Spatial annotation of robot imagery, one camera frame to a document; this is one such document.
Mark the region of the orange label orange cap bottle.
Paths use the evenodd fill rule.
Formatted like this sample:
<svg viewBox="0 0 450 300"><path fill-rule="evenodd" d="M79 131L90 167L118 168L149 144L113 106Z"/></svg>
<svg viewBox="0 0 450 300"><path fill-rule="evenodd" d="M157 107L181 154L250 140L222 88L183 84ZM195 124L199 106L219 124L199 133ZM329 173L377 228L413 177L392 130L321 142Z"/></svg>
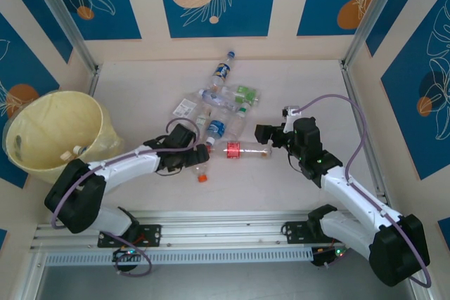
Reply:
<svg viewBox="0 0 450 300"><path fill-rule="evenodd" d="M204 183L207 181L207 170L208 165L206 163L197 164L192 166L192 172L197 178L199 183Z"/></svg>

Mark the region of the blue label bottle white cap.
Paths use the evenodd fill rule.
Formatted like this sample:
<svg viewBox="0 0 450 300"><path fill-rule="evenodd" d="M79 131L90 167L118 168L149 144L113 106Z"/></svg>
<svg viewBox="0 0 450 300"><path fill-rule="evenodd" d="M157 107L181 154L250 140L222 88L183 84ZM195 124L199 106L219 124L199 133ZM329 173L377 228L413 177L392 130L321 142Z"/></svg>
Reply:
<svg viewBox="0 0 450 300"><path fill-rule="evenodd" d="M216 140L223 137L229 121L229 113L225 110L218 111L212 118L206 130L205 142L213 146Z"/></svg>

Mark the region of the slim green white label bottle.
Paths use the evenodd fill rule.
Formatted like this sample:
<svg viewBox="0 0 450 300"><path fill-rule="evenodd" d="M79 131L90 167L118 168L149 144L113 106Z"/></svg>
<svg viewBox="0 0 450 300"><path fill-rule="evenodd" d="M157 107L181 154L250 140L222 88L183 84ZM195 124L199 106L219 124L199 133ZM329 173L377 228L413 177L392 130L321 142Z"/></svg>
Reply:
<svg viewBox="0 0 450 300"><path fill-rule="evenodd" d="M206 126L207 122L210 119L211 113L212 113L212 107L210 105L203 105L200 108L198 116L195 121L195 123L199 129L203 129Z"/></svg>

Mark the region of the white label clear bottle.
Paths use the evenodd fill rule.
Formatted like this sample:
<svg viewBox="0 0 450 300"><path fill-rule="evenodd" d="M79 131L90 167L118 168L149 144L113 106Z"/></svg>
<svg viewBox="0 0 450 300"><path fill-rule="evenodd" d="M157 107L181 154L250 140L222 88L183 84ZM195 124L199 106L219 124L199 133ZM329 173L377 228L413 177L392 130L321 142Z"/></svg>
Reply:
<svg viewBox="0 0 450 300"><path fill-rule="evenodd" d="M176 104L171 113L172 118L184 117L194 119L199 112L201 99L198 93L188 93Z"/></svg>

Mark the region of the yellow plastic bin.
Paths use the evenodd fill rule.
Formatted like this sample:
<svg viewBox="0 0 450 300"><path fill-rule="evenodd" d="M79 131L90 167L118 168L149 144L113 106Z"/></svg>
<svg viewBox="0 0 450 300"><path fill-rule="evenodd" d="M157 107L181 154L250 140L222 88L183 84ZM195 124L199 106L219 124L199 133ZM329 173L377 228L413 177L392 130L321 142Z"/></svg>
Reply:
<svg viewBox="0 0 450 300"><path fill-rule="evenodd" d="M80 148L76 157L84 162L106 160L123 151L124 140L97 100L78 91L54 91L6 122L2 148L16 167L53 184L68 163L63 154Z"/></svg>

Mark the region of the red label red cap bottle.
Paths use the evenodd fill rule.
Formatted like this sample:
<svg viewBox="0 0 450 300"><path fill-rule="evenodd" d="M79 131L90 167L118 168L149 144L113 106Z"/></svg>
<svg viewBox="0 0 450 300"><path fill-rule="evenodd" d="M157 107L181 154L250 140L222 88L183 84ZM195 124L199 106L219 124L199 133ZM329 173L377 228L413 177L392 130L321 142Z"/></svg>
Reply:
<svg viewBox="0 0 450 300"><path fill-rule="evenodd" d="M213 157L226 159L268 159L272 150L268 145L246 141L224 141L207 145L208 152Z"/></svg>

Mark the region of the green label clear bottle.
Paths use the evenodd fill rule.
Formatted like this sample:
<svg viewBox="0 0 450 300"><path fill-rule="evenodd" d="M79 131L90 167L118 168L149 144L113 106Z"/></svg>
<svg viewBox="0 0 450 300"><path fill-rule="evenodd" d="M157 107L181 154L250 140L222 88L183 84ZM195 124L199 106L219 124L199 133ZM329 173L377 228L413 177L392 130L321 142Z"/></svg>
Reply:
<svg viewBox="0 0 450 300"><path fill-rule="evenodd" d="M233 85L227 88L227 93L237 103L247 103L256 106L260 102L261 91L249 86Z"/></svg>

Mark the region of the clear water bottle barcode label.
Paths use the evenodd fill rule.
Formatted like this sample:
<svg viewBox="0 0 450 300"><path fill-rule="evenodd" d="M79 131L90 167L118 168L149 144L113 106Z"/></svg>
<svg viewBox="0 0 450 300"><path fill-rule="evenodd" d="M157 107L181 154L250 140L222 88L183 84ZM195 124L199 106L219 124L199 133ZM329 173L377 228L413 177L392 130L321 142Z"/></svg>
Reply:
<svg viewBox="0 0 450 300"><path fill-rule="evenodd" d="M237 102L209 89L201 89L198 94L205 103L214 107L227 109L232 112L236 112L240 107Z"/></svg>

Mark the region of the blue yellow label soda bottle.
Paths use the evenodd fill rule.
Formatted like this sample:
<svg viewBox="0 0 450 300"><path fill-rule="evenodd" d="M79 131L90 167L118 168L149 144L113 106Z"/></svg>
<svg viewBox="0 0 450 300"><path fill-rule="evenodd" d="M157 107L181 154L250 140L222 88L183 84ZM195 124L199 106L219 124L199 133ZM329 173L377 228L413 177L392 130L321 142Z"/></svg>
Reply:
<svg viewBox="0 0 450 300"><path fill-rule="evenodd" d="M223 59L216 67L215 71L212 73L210 77L209 88L213 91L218 92L221 87L225 84L227 77L231 71L235 60L235 53L233 51L229 51L226 54L225 59Z"/></svg>

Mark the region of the aluminium side rail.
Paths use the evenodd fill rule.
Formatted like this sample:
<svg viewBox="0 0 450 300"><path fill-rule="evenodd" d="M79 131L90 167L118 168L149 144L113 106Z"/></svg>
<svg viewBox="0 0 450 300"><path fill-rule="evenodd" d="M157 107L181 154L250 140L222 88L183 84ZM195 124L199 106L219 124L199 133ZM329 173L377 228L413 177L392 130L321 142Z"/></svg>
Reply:
<svg viewBox="0 0 450 300"><path fill-rule="evenodd" d="M356 92L356 85L354 84L354 80L352 79L351 72L344 66L343 61L340 62L340 68L348 98L358 105L360 111L363 111L362 104L360 103L359 95ZM367 123L363 123L363 119L361 118L359 111L353 105L352 111L360 137L363 138L364 131L366 132L364 145L360 150L360 153L364 154L365 163L368 167L367 171L370 173L371 185L374 189L373 194L376 195L379 200L390 206L390 194L387 191L385 177L380 169L380 164L378 158L376 157L373 143L371 142Z"/></svg>
<svg viewBox="0 0 450 300"><path fill-rule="evenodd" d="M100 77L100 74L101 74L101 69L102 69L102 65L97 65L96 66L96 71L95 71L94 75L91 78L91 82L90 82L90 85L89 85L89 90L87 92L91 97L93 97L94 94L95 94L96 87L98 85L98 80L99 80L99 77Z"/></svg>

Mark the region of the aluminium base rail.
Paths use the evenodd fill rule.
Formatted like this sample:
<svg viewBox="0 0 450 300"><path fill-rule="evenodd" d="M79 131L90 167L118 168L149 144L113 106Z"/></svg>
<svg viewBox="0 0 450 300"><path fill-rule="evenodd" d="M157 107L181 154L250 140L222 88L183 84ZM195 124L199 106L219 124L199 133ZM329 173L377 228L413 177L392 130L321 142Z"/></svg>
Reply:
<svg viewBox="0 0 450 300"><path fill-rule="evenodd" d="M281 226L307 220L307 211L133 211L142 224L162 226L159 249L286 247ZM98 232L72 234L39 224L31 252L98 251Z"/></svg>

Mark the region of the aluminium frame post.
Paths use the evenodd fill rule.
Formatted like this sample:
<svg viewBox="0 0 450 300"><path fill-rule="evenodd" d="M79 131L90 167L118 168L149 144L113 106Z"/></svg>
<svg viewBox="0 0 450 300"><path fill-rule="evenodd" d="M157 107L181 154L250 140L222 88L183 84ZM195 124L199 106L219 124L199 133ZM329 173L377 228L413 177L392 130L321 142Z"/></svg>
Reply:
<svg viewBox="0 0 450 300"><path fill-rule="evenodd" d="M376 24L381 12L383 11L388 0L372 0L366 11L366 14L362 18L359 27L356 30L354 38L342 59L342 67L348 70L352 63L356 60L356 57L360 49L366 43L366 39L371 33L373 26Z"/></svg>
<svg viewBox="0 0 450 300"><path fill-rule="evenodd" d="M96 74L98 65L91 55L84 38L76 26L70 12L65 6L63 0L44 0L58 25L71 43L73 49L77 52L85 68L92 74Z"/></svg>

